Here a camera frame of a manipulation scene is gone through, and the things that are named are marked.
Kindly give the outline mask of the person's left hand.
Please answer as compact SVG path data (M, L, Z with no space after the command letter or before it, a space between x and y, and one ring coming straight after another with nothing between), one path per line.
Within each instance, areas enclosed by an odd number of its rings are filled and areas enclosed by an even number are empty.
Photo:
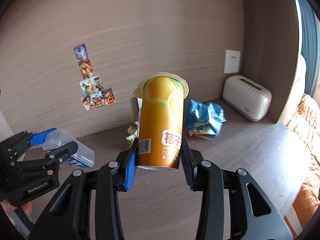
M15 206L12 206L7 200L3 200L1 202L1 207L3 208L3 210L5 211L7 217L10 219L11 223L13 225L15 225L15 222L14 220L10 217L9 215L9 211L15 211L17 209L17 207ZM33 209L33 204L32 202L28 202L28 203L25 203L21 206L23 212L26 214L26 215L31 215L31 212L32 212L32 209Z

